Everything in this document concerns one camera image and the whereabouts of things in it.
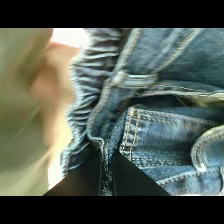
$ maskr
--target front pocket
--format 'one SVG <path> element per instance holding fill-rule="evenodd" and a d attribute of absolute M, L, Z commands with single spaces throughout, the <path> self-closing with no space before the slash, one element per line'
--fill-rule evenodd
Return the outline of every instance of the front pocket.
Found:
<path fill-rule="evenodd" d="M 120 152 L 141 168 L 192 165 L 193 144 L 218 123 L 174 112 L 129 108 Z"/>

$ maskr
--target jeans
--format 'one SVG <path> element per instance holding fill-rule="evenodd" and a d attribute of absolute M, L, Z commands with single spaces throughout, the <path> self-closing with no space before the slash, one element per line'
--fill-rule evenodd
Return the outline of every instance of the jeans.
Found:
<path fill-rule="evenodd" d="M 224 192 L 224 29 L 87 29 L 71 66 L 77 101 L 64 175 L 103 153 L 111 195 L 117 150 L 171 195 Z"/>

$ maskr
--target denim fabric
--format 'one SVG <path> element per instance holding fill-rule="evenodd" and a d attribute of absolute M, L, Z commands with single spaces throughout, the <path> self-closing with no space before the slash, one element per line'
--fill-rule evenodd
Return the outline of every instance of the denim fabric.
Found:
<path fill-rule="evenodd" d="M 171 195 L 224 192 L 224 29 L 89 29 L 71 67 L 78 102 L 64 175 L 94 150 L 111 195 L 114 151 Z"/>

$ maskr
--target black object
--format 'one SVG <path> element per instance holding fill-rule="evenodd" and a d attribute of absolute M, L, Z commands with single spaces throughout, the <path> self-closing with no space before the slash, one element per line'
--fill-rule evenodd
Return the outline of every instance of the black object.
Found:
<path fill-rule="evenodd" d="M 155 181 L 120 153 L 112 157 L 114 196 L 169 196 Z M 102 155 L 100 150 L 87 159 L 44 196 L 99 196 Z"/>

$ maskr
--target blue denim jeans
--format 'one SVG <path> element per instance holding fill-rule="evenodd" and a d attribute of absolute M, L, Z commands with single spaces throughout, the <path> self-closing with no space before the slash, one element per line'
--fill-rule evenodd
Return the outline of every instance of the blue denim jeans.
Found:
<path fill-rule="evenodd" d="M 87 29 L 71 67 L 77 101 L 64 175 L 94 150 L 111 195 L 118 150 L 171 195 L 224 192 L 224 29 Z"/>

